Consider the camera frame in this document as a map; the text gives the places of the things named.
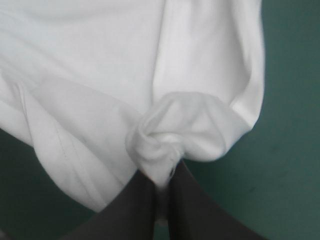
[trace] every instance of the green background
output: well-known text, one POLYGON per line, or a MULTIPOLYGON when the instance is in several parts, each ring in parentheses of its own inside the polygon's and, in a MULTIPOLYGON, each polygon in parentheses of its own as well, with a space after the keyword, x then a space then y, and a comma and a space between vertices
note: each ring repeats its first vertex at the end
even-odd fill
MULTIPOLYGON (((320 239, 320 1, 265 0, 259 121, 223 158, 187 162, 204 190, 271 240, 320 239)), ((93 212, 50 180, 31 147, 0 131, 0 228, 55 240, 93 212)), ((156 240, 168 240, 157 226, 156 240)))

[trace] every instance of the white fabric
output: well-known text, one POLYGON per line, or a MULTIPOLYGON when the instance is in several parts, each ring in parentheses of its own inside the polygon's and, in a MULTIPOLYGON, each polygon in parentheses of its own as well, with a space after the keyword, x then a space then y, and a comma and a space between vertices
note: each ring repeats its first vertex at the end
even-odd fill
POLYGON ((0 0, 0 128, 95 211, 254 126, 261 0, 0 0))

